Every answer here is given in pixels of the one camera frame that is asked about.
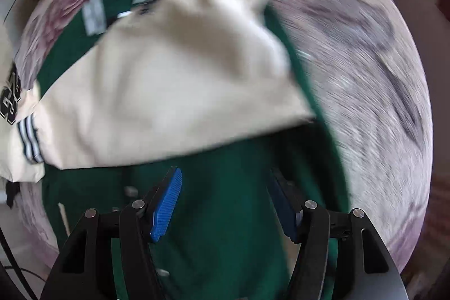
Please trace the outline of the floral purple plush blanket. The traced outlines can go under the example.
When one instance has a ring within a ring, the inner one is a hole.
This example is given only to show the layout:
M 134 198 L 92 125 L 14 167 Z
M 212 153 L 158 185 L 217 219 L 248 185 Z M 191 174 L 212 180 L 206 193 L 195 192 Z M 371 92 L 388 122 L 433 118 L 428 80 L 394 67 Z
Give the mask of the floral purple plush blanket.
M 413 37 L 393 0 L 274 0 L 343 156 L 350 198 L 397 267 L 429 201 L 433 119 Z

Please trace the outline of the green and cream varsity jacket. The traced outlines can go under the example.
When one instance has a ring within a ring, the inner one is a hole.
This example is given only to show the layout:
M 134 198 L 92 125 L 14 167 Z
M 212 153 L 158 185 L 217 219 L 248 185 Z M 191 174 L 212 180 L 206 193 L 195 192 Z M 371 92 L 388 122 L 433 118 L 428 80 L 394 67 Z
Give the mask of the green and cream varsity jacket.
M 44 299 L 129 299 L 119 215 L 172 167 L 182 187 L 150 245 L 165 299 L 285 299 L 279 171 L 326 210 L 345 176 L 296 48 L 269 0 L 99 0 L 30 89 L 1 60 L 1 176 L 39 182 L 60 255 Z

